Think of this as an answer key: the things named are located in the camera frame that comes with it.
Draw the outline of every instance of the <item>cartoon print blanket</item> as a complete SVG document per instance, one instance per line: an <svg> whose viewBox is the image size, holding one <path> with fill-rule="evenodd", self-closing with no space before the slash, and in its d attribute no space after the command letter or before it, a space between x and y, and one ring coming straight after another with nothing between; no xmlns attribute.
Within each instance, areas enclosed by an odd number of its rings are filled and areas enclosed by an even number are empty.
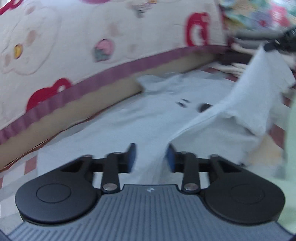
<svg viewBox="0 0 296 241"><path fill-rule="evenodd" d="M12 0L0 23L0 130L25 113L34 122L57 94L41 115L185 49L226 45L214 0Z"/></svg>

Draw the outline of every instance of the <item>beige bed frame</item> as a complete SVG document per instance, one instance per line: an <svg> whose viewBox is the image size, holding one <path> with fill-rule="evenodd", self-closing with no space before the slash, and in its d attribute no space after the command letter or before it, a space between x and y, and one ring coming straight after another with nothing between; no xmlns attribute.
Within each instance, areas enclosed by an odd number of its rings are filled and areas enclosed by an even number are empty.
<svg viewBox="0 0 296 241"><path fill-rule="evenodd" d="M208 53L192 53L187 57L171 61L167 64L138 72L128 78L121 79L111 85L84 95L81 99L68 103L55 110L40 121L33 123L25 131L10 138L0 145L0 169L30 151L57 133L68 129L99 111L141 91L135 79L144 74L162 75L167 72L187 72L213 61L214 55Z"/></svg>

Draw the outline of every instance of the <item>purple fabric border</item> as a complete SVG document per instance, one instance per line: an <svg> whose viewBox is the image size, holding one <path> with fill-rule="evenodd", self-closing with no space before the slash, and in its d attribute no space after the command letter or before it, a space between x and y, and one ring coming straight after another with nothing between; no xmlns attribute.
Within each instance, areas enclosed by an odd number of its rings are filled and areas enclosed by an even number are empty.
<svg viewBox="0 0 296 241"><path fill-rule="evenodd" d="M67 103L81 98L83 95L96 91L102 86L111 84L119 79L126 78L131 74L155 68L161 64L184 57L193 51L206 53L223 53L226 46L209 45L202 47L185 47L150 57L138 59L132 62L121 64L104 70L92 77L89 77L74 86L59 92L55 96L32 108L20 118L0 130L0 145L9 138L16 136L27 129L32 123L39 121L42 117L52 113L54 110L63 107Z"/></svg>

